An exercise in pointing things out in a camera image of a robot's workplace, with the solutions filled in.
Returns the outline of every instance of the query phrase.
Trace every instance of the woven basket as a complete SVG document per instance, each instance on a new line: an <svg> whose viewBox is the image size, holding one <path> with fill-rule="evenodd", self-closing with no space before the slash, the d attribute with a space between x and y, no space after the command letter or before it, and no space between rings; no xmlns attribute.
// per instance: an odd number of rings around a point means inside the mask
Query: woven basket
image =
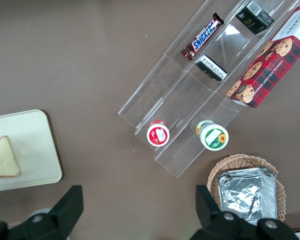
<svg viewBox="0 0 300 240"><path fill-rule="evenodd" d="M226 171L249 169L256 167L267 167L275 175L278 174L276 168L270 163L268 163L266 160L260 157L249 156L245 154L231 155L217 163L217 165L212 169L209 175L207 188L209 189L211 195L213 196L214 200L216 201L219 207L221 203L219 197L218 176ZM278 220L283 221L286 215L286 194L284 186L277 179L275 179L275 182Z"/></svg>

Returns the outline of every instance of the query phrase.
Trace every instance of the candy bar wrapper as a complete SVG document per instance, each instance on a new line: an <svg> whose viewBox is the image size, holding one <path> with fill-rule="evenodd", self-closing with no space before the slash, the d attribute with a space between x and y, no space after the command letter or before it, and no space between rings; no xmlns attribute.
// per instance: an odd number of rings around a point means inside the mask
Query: candy bar wrapper
<svg viewBox="0 0 300 240"><path fill-rule="evenodd" d="M212 20L207 26L194 38L194 40L187 45L180 53L190 62L194 59L196 54L200 51L204 44L211 38L211 36L218 30L220 25L225 22L215 12Z"/></svg>

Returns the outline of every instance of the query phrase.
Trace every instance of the silver package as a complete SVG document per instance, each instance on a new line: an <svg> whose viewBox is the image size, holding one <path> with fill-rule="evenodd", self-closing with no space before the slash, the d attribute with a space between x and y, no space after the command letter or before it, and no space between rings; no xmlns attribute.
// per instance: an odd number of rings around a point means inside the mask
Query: silver package
<svg viewBox="0 0 300 240"><path fill-rule="evenodd" d="M238 211L248 223L277 219L276 176L268 168L224 172L218 186L221 207Z"/></svg>

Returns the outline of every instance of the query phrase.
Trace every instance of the white plastic cup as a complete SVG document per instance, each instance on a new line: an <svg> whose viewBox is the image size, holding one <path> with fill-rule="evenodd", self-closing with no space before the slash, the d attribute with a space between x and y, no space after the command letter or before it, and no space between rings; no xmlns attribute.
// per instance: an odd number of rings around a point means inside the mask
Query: white plastic cup
<svg viewBox="0 0 300 240"><path fill-rule="evenodd" d="M223 149L229 141L228 131L211 120L203 120L196 126L196 134L204 147L211 151Z"/></svg>
<svg viewBox="0 0 300 240"><path fill-rule="evenodd" d="M150 124L146 133L148 142L155 147L167 144L170 138L169 128L163 120L155 120Z"/></svg>

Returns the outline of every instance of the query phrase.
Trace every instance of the cookie box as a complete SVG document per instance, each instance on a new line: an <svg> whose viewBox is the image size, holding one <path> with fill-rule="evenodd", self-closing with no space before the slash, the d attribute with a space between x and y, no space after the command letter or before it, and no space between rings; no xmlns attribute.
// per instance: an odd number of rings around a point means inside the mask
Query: cookie box
<svg viewBox="0 0 300 240"><path fill-rule="evenodd" d="M266 43L227 92L235 103L256 108L300 57L300 6Z"/></svg>

